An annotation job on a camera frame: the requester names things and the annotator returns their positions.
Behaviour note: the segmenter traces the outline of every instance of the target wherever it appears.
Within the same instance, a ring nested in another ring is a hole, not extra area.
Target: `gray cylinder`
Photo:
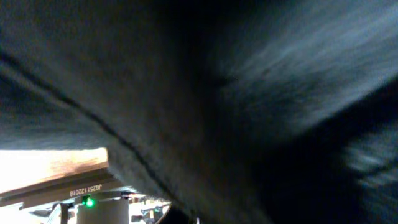
[[[128,224],[129,201],[96,202],[94,207],[78,207],[77,224]]]

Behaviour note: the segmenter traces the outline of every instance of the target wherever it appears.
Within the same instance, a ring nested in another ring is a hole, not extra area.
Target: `wooden surface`
[[[106,149],[0,151],[0,193],[108,166]]]

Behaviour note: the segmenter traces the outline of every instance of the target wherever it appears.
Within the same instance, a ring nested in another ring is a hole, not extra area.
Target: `serial number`
[[[99,191],[99,190],[101,190],[101,188],[102,188],[102,184],[98,184],[98,185],[94,185],[94,186],[91,186],[91,187],[85,187],[85,188],[82,188],[82,189],[71,190],[69,192],[69,195],[71,197],[79,196],[79,195],[82,195],[82,194],[87,194],[87,193],[92,193],[92,192]]]

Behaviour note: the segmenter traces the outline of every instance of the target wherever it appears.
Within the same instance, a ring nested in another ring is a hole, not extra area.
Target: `green light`
[[[85,203],[87,207],[92,207],[94,206],[94,201],[91,198],[87,199],[87,202]]]

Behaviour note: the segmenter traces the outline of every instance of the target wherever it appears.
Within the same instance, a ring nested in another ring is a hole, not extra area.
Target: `dark fabric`
[[[0,3],[2,149],[105,146],[206,223],[396,223],[396,1]]]

